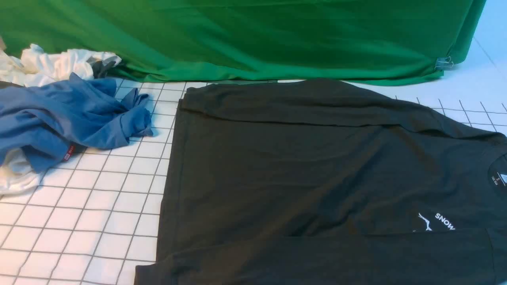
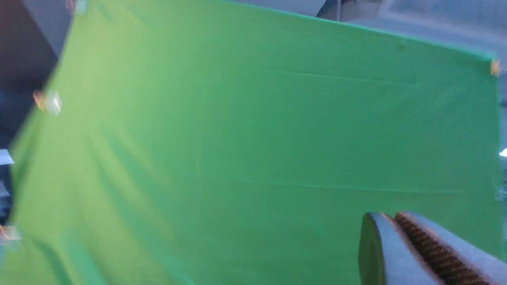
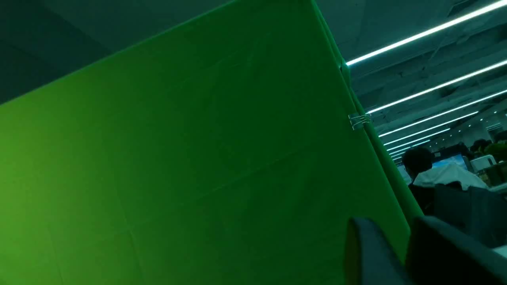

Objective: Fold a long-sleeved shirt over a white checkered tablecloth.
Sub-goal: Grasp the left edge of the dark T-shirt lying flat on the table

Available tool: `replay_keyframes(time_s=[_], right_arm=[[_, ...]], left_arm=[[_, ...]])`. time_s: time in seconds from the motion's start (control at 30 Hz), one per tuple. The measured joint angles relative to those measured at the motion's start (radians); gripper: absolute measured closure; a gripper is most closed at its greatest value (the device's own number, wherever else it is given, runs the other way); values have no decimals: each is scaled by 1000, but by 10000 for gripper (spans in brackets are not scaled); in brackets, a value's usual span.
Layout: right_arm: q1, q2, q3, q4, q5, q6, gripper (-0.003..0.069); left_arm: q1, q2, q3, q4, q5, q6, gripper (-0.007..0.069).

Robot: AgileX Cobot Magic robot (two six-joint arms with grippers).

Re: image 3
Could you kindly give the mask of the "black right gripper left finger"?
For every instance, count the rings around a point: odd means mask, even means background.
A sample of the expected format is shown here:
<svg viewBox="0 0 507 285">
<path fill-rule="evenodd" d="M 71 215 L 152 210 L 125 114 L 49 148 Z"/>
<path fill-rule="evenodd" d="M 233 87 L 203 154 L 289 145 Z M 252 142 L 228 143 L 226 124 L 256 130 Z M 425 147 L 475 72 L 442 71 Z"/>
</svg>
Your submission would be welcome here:
<svg viewBox="0 0 507 285">
<path fill-rule="evenodd" d="M 346 285 L 411 285 L 382 229 L 367 218 L 351 218 L 347 224 L 344 253 Z"/>
</svg>

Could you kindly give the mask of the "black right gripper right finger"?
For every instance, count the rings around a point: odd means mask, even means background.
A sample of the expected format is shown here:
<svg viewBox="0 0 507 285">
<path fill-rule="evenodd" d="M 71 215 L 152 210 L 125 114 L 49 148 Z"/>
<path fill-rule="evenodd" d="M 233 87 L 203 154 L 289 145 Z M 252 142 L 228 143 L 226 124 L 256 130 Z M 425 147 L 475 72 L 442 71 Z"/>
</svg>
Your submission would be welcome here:
<svg viewBox="0 0 507 285">
<path fill-rule="evenodd" d="M 507 261 L 435 218 L 416 218 L 404 266 L 417 285 L 505 285 Z"/>
</svg>

